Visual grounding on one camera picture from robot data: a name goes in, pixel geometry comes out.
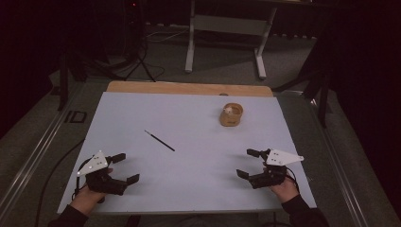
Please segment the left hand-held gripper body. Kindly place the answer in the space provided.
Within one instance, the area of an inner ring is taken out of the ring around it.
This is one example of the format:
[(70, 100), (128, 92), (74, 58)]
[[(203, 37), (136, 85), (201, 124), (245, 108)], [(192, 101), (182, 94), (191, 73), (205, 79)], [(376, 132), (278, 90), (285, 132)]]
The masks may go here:
[(108, 157), (100, 150), (82, 163), (77, 177), (85, 177), (86, 184), (92, 191), (123, 195), (128, 185), (125, 181), (113, 179), (109, 175)]

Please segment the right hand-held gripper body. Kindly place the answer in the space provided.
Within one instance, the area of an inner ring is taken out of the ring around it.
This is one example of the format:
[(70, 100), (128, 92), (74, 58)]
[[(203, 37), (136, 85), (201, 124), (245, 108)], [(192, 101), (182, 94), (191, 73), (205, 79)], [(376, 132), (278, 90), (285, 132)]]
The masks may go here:
[(267, 159), (263, 159), (264, 170), (260, 174), (250, 176), (253, 189), (280, 184), (288, 177), (288, 165), (302, 162), (304, 157), (279, 149), (268, 148)]

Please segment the person's right hand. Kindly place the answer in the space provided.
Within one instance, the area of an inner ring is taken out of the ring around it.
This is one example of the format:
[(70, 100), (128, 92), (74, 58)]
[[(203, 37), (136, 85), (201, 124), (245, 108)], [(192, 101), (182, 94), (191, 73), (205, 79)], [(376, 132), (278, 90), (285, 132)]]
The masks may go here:
[(281, 203), (290, 201), (300, 194), (296, 183), (288, 177), (286, 177), (282, 183), (270, 186), (270, 190)]

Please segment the person's left hand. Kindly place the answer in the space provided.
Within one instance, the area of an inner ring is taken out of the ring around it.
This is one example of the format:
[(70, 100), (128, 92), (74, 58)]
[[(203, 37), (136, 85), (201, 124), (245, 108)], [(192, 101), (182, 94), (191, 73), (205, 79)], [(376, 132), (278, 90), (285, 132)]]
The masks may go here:
[(89, 216), (96, 205), (104, 199), (105, 193), (92, 191), (87, 185), (83, 186), (70, 205), (83, 215)]

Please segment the round wooden holder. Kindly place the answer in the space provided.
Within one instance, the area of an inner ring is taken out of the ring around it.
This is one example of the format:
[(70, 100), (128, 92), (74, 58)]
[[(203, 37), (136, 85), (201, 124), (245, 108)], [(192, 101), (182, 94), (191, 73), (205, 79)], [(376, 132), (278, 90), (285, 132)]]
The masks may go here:
[[(226, 107), (232, 107), (234, 109), (233, 114), (226, 114), (223, 109)], [(219, 123), (224, 127), (236, 127), (241, 120), (243, 115), (243, 108), (238, 103), (227, 103), (223, 107), (220, 116), (219, 116)]]

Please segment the thin black brush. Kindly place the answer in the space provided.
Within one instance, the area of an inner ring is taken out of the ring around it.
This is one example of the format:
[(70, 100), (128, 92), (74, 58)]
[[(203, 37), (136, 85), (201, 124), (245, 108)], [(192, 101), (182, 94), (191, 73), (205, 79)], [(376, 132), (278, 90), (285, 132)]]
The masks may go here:
[(163, 146), (165, 146), (166, 148), (170, 149), (171, 151), (175, 152), (176, 149), (174, 149), (172, 146), (170, 146), (169, 144), (167, 144), (166, 142), (164, 142), (163, 140), (161, 140), (160, 138), (158, 138), (157, 136), (155, 136), (154, 134), (152, 134), (151, 132), (144, 130), (144, 132), (146, 134), (148, 134), (150, 137), (152, 137), (154, 140), (158, 141), (160, 144), (162, 144)]

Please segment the white table mat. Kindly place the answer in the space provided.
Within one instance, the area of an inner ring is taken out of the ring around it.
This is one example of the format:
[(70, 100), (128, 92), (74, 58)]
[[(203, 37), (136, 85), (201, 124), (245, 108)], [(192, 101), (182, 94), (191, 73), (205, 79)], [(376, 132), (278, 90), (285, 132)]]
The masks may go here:
[[(227, 103), (243, 115), (236, 127), (219, 116)], [(166, 148), (147, 130), (176, 149)], [(263, 165), (247, 149), (296, 148), (282, 108), (274, 97), (191, 96), (106, 92), (101, 96), (77, 161), (100, 150), (125, 153), (113, 177), (140, 180), (121, 196), (110, 195), (99, 214), (256, 212), (277, 209), (267, 189), (253, 189), (238, 169), (258, 174)]]

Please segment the black metal stand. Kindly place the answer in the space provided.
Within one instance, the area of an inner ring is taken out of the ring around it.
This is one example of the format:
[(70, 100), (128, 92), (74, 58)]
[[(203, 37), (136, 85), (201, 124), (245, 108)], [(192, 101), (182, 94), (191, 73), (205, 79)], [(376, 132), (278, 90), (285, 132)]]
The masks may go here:
[(320, 95), (317, 116), (323, 128), (326, 128), (325, 115), (332, 69), (329, 62), (329, 50), (327, 39), (318, 39), (307, 56), (298, 76), (281, 86), (272, 88), (273, 92), (280, 93), (307, 81), (307, 85), (302, 91), (302, 96), (305, 99), (312, 100), (316, 95)]

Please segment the black tripod stand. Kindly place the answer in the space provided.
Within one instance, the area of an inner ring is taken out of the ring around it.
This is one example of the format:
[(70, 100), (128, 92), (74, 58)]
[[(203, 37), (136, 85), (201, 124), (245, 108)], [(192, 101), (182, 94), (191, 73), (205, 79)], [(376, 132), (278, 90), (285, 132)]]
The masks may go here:
[(148, 39), (146, 37), (146, 19), (144, 5), (146, 0), (123, 0), (124, 22), (128, 26), (130, 44), (128, 57), (133, 60), (131, 70), (124, 77), (128, 80), (139, 68), (145, 70), (146, 75), (152, 82), (156, 82), (149, 71), (149, 64), (145, 63), (148, 54)]

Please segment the black rectangular floor frame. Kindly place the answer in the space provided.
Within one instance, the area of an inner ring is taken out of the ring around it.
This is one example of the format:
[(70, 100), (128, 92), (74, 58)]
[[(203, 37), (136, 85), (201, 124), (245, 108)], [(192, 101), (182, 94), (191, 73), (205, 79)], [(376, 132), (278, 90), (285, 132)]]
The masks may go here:
[(81, 111), (69, 111), (67, 116), (64, 118), (65, 123), (84, 123), (87, 118), (86, 112)]

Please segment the aluminium floor rail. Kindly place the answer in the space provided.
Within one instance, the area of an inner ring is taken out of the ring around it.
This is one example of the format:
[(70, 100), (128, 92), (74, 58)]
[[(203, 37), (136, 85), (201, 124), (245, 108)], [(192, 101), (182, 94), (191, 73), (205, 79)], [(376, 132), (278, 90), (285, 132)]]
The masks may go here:
[(8, 218), (57, 134), (83, 83), (71, 86), (64, 107), (47, 95), (0, 139), (0, 225)]
[(301, 93), (279, 95), (279, 102), (312, 195), (331, 227), (369, 227), (332, 140), (317, 117), (317, 104)]

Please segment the white metal table frame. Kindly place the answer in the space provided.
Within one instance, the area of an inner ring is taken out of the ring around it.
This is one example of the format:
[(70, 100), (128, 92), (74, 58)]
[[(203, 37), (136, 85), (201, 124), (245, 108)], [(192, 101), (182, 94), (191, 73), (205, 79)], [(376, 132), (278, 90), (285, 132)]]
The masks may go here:
[(259, 78), (266, 79), (267, 73), (265, 69), (265, 63), (263, 61), (263, 52), (270, 35), (270, 29), (272, 27), (277, 8), (270, 9), (268, 18), (266, 20), (240, 19), (197, 14), (196, 1), (197, 0), (190, 0), (189, 43), (187, 47), (184, 71), (186, 73), (191, 73), (193, 71), (195, 54), (194, 38), (196, 30), (233, 33), (259, 36), (261, 38), (261, 43), (253, 51), (253, 54)]

